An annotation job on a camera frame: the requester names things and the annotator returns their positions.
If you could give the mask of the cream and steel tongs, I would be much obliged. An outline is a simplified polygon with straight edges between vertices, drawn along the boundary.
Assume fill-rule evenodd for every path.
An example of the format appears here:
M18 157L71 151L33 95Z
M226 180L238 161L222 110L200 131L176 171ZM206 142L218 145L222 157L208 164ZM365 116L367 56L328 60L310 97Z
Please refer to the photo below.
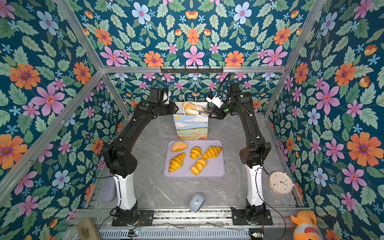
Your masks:
M202 115L202 116L209 116L211 112L204 111L204 110L190 110L192 115Z

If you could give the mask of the landscape print paper bag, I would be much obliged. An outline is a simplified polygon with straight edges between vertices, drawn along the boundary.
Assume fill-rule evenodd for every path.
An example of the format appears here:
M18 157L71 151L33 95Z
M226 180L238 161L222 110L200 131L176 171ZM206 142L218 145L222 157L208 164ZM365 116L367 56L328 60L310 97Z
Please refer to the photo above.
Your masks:
M191 90L183 94L183 99L181 102L175 102L179 110L173 115L178 139L206 140L208 138L209 116L186 115L183 112L183 103L193 102L199 110L208 111L208 102L198 102L195 92Z

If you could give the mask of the twisted bread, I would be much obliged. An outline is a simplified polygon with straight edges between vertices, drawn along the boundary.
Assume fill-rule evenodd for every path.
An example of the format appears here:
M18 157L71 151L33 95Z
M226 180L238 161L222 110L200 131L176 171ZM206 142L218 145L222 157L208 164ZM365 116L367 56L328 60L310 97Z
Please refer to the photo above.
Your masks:
M197 162L191 167L191 172L198 176L202 170L207 166L207 161L204 158L197 160Z

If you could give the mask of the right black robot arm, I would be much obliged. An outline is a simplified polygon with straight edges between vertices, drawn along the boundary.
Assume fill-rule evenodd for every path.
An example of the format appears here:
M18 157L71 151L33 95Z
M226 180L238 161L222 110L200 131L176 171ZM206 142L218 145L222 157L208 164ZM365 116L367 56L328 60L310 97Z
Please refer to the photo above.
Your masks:
M223 120L236 112L240 117L246 138L246 147L240 150L240 160L247 174L248 194L246 198L249 210L264 210L262 171L271 144L263 137L257 123L251 93L242 92L238 83L229 84L227 91L219 87L216 93L210 92L206 97L214 105L210 118Z

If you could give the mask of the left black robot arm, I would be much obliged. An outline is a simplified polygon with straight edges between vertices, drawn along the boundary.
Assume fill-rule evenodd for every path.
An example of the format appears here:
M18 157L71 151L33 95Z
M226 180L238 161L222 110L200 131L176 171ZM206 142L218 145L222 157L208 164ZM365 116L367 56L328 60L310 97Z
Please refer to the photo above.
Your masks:
M133 147L145 127L155 118L173 115L179 108L172 101L165 103L139 103L128 124L121 129L112 144L103 149L107 168L117 188L117 207L130 211L137 203L133 176L138 160L132 155Z

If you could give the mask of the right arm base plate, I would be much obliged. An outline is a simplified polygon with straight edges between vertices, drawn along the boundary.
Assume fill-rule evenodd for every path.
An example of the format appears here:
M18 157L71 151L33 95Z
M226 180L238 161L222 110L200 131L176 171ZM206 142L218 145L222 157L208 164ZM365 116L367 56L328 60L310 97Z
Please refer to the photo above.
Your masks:
M234 226L272 226L273 219L269 210L252 210L251 207L236 209L231 207Z

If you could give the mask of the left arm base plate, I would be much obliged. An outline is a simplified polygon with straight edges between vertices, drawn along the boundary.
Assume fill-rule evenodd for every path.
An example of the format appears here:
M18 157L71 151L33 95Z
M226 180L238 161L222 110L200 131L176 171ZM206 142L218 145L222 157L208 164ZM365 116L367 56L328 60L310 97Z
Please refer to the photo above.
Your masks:
M114 217L113 227L135 227L135 226L151 226L154 220L153 210L121 210L116 209L116 212L112 214Z

